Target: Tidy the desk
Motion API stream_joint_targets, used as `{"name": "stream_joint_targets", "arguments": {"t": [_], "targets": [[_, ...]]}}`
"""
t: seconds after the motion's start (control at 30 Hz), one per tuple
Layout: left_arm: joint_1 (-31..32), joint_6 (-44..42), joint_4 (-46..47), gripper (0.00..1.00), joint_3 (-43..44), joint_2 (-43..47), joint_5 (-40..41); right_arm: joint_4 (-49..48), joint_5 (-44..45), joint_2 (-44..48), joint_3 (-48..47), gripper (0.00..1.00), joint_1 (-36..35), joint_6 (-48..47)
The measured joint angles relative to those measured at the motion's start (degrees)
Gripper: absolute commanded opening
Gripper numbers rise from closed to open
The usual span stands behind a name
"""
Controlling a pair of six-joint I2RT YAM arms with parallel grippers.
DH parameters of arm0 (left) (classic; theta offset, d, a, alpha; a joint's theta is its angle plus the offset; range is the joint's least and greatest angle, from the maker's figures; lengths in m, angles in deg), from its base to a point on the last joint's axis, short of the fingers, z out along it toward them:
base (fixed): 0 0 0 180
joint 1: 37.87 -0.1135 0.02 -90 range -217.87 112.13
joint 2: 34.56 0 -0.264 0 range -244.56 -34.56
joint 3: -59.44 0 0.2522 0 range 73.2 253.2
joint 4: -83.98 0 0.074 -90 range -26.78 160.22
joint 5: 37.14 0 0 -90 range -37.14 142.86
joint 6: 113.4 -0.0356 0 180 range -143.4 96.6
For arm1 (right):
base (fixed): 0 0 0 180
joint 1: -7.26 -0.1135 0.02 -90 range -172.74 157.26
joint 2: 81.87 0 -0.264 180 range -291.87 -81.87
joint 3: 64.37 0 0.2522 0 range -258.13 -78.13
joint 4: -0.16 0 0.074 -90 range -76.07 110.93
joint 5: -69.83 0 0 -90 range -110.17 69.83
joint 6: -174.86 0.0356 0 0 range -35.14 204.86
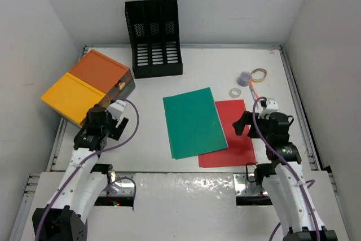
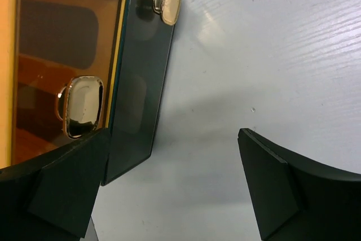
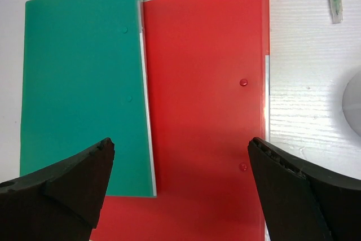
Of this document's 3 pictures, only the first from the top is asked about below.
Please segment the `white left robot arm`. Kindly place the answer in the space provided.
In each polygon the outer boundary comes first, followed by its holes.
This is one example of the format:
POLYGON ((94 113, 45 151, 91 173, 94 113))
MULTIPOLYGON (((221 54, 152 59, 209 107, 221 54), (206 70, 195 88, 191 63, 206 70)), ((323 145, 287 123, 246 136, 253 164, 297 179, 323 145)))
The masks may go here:
POLYGON ((36 240, 85 240, 87 217, 108 185, 110 165, 99 164, 108 139, 119 140, 128 119, 126 102, 89 109, 76 134, 69 165, 44 208, 36 208, 32 223, 36 240))

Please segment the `orange highlighter pen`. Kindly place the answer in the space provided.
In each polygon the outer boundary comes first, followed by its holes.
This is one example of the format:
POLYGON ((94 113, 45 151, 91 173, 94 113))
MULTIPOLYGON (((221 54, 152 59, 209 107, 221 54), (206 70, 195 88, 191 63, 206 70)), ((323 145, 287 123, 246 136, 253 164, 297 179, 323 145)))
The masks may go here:
POLYGON ((250 81, 249 82, 249 89, 250 89, 250 92, 251 92, 251 95, 253 97, 254 100, 258 99, 258 94, 256 93, 255 89, 254 89, 254 86, 253 86, 253 83, 250 81))

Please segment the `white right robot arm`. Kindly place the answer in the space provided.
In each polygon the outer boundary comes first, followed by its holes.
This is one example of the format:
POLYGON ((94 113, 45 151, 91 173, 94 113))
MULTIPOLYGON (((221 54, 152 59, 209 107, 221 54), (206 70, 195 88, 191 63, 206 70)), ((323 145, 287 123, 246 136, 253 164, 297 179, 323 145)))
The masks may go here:
POLYGON ((245 111, 233 123, 236 135, 249 126, 248 137, 259 138, 266 145, 268 164, 258 164, 255 183, 267 193, 276 210, 283 240, 337 240, 328 230, 312 202, 304 179, 301 157, 289 140, 293 117, 273 112, 266 117, 245 111))

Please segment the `small purple lidded cup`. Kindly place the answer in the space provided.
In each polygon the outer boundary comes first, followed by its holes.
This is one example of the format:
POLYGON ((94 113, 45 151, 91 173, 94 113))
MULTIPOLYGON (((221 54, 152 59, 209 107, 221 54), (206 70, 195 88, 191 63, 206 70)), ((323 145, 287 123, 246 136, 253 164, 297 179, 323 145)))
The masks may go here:
POLYGON ((242 87, 246 87, 249 85, 252 80, 252 75, 250 72, 243 71, 240 76, 237 78, 237 84, 242 87))

